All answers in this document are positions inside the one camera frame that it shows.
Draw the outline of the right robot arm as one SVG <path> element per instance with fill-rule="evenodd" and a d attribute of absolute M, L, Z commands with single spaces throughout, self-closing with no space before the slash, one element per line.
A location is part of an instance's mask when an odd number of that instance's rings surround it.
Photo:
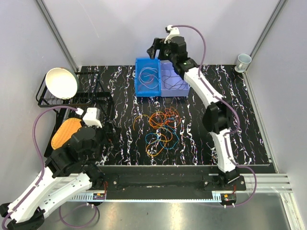
<path fill-rule="evenodd" d="M 218 185 L 224 190 L 230 189 L 239 178 L 239 172 L 233 157 L 230 141 L 232 113 L 230 101 L 223 97 L 209 84 L 199 69 L 199 65 L 190 57 L 185 39 L 174 36 L 171 39 L 155 38 L 147 54 L 154 59 L 172 63 L 174 71 L 195 91 L 201 99 L 205 113 L 202 119 L 207 132 L 212 136 L 218 158 Z"/>

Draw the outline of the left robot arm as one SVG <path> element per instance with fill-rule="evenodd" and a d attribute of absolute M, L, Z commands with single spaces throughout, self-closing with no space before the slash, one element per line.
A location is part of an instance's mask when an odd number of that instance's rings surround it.
<path fill-rule="evenodd" d="M 14 202 L 0 206 L 4 230 L 36 230 L 55 209 L 87 189 L 106 188 L 98 168 L 105 148 L 119 141 L 121 129 L 77 125 L 59 128 L 52 139 L 53 151 L 38 178 Z"/>

